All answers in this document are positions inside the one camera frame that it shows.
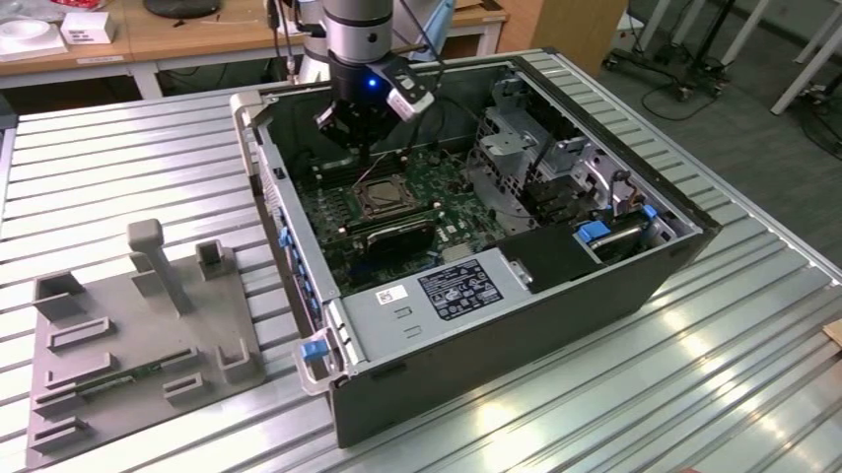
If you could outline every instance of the open computer tower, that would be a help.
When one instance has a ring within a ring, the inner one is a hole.
[[[365,163],[318,130],[329,84],[239,98],[294,356],[341,446],[632,314],[720,230],[521,57],[442,74]]]

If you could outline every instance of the cpu socket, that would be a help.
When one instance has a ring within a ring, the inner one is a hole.
[[[369,180],[354,186],[354,194],[364,210],[364,220],[378,220],[416,210],[420,201],[400,175]]]

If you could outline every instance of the motherboard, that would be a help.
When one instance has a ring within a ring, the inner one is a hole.
[[[425,148],[297,189],[349,296],[481,251],[508,233],[474,193],[466,153]]]

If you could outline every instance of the white box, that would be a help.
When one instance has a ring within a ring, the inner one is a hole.
[[[67,52],[58,27],[50,25],[50,31],[45,36],[27,41],[0,39],[0,62],[21,61],[34,57],[53,56]]]
[[[109,12],[69,13],[62,35],[70,44],[107,44],[115,39],[118,25]]]

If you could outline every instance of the gray floor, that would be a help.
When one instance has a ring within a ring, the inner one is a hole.
[[[662,25],[672,26],[682,4],[676,1]],[[649,16],[656,0],[634,0],[632,10]],[[696,50],[716,13],[705,8],[690,36]],[[744,21],[732,15],[712,56],[720,58]],[[731,68],[733,84],[720,100],[694,118],[673,122],[641,106],[641,96],[668,79],[630,65],[605,71],[601,83],[648,117],[690,153],[740,189],[779,221],[842,266],[842,162],[804,137],[793,112],[777,117],[769,111],[800,72],[793,63],[800,46],[759,29]],[[819,75],[827,83],[842,68],[828,64]],[[690,103],[654,95],[648,103],[665,115],[682,116],[708,101]],[[842,121],[837,122],[842,130]]]

